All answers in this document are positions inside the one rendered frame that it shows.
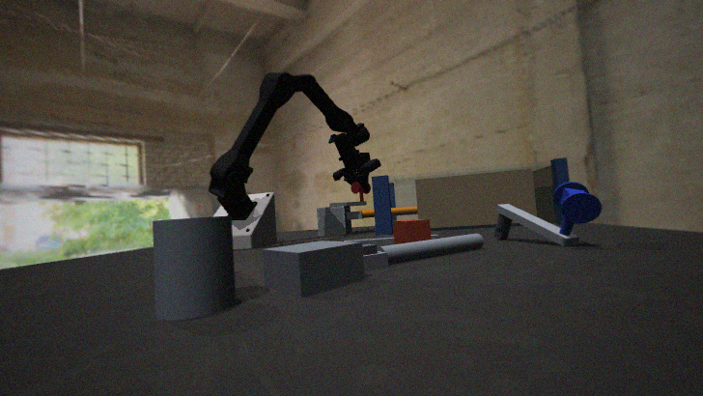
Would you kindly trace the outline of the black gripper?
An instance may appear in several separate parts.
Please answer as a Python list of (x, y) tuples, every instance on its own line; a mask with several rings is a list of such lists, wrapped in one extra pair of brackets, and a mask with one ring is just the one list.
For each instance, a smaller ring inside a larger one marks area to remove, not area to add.
[(343, 160), (345, 168), (334, 172), (333, 179), (334, 181), (339, 181), (344, 176), (344, 181), (350, 185), (354, 182), (358, 182), (367, 193), (369, 192), (369, 173), (379, 168), (381, 164), (378, 159), (372, 159), (364, 163), (364, 161), (360, 161), (358, 153), (360, 153), (360, 151), (354, 148), (340, 154), (339, 160)]

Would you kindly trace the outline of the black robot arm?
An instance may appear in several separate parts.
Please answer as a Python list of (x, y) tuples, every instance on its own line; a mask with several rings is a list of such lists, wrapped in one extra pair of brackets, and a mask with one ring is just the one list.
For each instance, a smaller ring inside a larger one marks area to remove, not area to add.
[(317, 83), (314, 76), (291, 76), (286, 72), (268, 73), (260, 88), (260, 99), (230, 151), (221, 156), (211, 168), (209, 192), (218, 196), (232, 220), (246, 220), (257, 202), (246, 194), (245, 185), (253, 168), (249, 159), (265, 133), (275, 112), (287, 103), (295, 92), (303, 92), (324, 114), (333, 131), (328, 143), (335, 143), (339, 154), (366, 142), (370, 133), (364, 124), (355, 124), (352, 116), (340, 109)]

